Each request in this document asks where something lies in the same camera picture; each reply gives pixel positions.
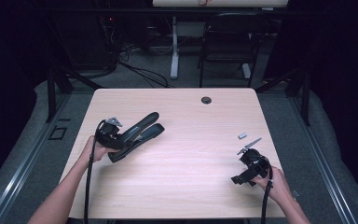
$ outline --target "black chair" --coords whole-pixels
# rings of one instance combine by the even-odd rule
[[[204,63],[251,64],[247,87],[251,87],[260,43],[269,28],[269,19],[261,14],[221,13],[206,23],[200,51],[200,87]]]

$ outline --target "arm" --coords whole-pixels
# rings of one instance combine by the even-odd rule
[[[310,223],[300,204],[292,197],[282,170],[272,167],[272,172],[274,182],[272,184],[273,188],[269,192],[269,197],[280,206],[289,223]],[[269,182],[267,178],[260,177],[255,177],[252,181],[263,190],[266,190],[267,183]]]
[[[74,202],[77,187],[83,174],[89,167],[90,154],[94,137],[90,136],[84,149],[72,169],[62,182],[51,192],[39,206],[28,223],[65,223]],[[95,145],[94,161],[100,161],[107,152],[117,150],[103,147],[98,142]]]

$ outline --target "forearm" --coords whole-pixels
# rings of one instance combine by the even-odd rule
[[[87,167],[87,160],[79,159],[59,186],[39,206],[28,223],[65,223],[71,211],[77,187]]]
[[[286,216],[287,222],[289,224],[310,223],[300,204],[291,196],[288,198],[286,197],[284,200],[280,200],[278,205],[284,212],[284,215]]]

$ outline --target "wooden tabletop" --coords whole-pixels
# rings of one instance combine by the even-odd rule
[[[206,105],[202,97],[210,97]],[[244,218],[260,217],[264,191],[236,185],[231,177],[246,170],[237,153],[254,145],[282,168],[269,128],[252,89],[97,90],[79,130],[64,177],[103,119],[116,117],[119,133],[152,112],[165,131],[124,160],[106,156],[92,169],[89,218]],[[247,133],[244,139],[238,135]],[[82,218],[86,175],[70,217]],[[268,200],[267,217],[283,217]]]
[[[154,7],[286,7],[288,0],[153,0]]]

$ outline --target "person's left arm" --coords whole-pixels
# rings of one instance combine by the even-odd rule
[[[94,137],[87,141],[81,155],[62,182],[51,192],[46,200],[34,212],[28,223],[65,223],[74,202],[77,187],[83,174],[89,167],[90,153]],[[98,142],[94,150],[94,161],[99,161],[107,152],[117,150],[103,147]]]

